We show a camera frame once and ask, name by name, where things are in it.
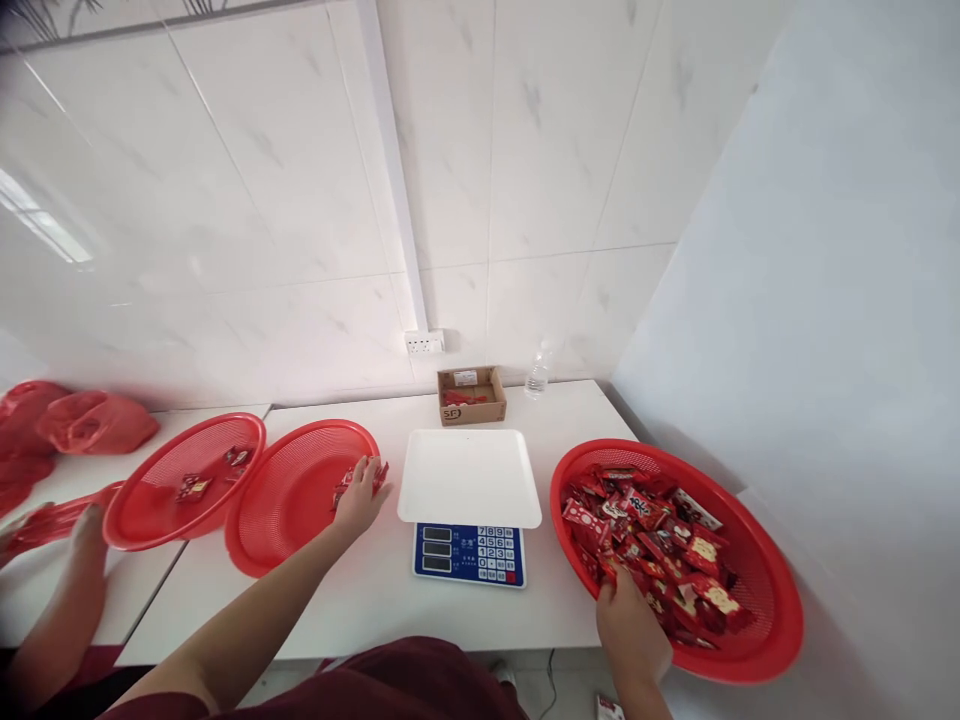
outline wall socket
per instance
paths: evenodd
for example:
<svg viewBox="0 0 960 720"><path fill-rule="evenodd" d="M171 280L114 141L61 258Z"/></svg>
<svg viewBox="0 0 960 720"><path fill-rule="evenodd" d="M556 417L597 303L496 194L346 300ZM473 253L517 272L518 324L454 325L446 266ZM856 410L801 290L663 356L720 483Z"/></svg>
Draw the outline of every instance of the wall socket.
<svg viewBox="0 0 960 720"><path fill-rule="evenodd" d="M407 341L408 355L434 355L443 352L443 330L427 330L426 332L411 330L405 332L403 337Z"/></svg>

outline maroon shirt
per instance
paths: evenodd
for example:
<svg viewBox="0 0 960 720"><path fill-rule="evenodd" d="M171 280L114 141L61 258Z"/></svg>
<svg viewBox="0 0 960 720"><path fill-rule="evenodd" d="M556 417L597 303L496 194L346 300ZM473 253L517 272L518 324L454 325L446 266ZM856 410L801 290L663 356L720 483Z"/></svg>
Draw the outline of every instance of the maroon shirt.
<svg viewBox="0 0 960 720"><path fill-rule="evenodd" d="M102 720L198 720L209 715L187 693L146 695ZM410 718L411 720L527 720L515 695L473 663L456 645L406 638L350 658L293 690L222 718Z"/></svg>

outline small cardboard box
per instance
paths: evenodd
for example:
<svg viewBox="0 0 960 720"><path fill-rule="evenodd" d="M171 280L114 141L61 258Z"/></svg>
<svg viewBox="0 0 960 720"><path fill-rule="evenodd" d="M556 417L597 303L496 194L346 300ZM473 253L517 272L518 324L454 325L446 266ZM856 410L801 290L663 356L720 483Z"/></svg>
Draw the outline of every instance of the small cardboard box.
<svg viewBox="0 0 960 720"><path fill-rule="evenodd" d="M487 402L444 407L444 390L456 390L467 397L486 396ZM437 396L440 402L440 422L444 427L502 422L507 416L507 398L500 383L500 371L495 365L441 370L437 373Z"/></svg>

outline white marble tile wall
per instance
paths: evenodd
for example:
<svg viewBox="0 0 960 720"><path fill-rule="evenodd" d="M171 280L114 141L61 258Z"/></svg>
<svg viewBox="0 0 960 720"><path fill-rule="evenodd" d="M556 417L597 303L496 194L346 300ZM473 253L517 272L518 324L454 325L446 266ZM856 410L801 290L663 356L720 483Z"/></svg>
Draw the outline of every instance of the white marble tile wall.
<svg viewBox="0 0 960 720"><path fill-rule="evenodd" d="M350 0L167 28L166 0L108 3L75 31L154 29L49 48L5 30L26 50L0 57L0 382L296 404L519 378L544 334L558 376L605 378L792 2L380 0L448 331L416 361Z"/></svg>

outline person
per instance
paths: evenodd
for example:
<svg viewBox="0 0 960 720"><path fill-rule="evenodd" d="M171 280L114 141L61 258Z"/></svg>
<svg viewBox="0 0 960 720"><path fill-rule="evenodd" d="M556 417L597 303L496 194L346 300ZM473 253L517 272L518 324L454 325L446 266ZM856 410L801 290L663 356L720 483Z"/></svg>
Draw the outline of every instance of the person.
<svg viewBox="0 0 960 720"><path fill-rule="evenodd" d="M0 569L16 555L12 548L17 531L51 505L45 503L0 530ZM103 514L97 503L84 509L71 531L64 570L52 597L20 647L0 651L3 717L92 719L148 670L98 674L87 652L106 599Z"/></svg>
<svg viewBox="0 0 960 720"><path fill-rule="evenodd" d="M216 717L526 718L501 686L459 648L405 638L321 670L265 703L235 710L293 629L324 576L371 526L391 492L376 494L379 458L363 458L326 529L223 608L131 687L103 720ZM629 573L605 585L597 629L628 720L669 720L657 683L670 643Z"/></svg>

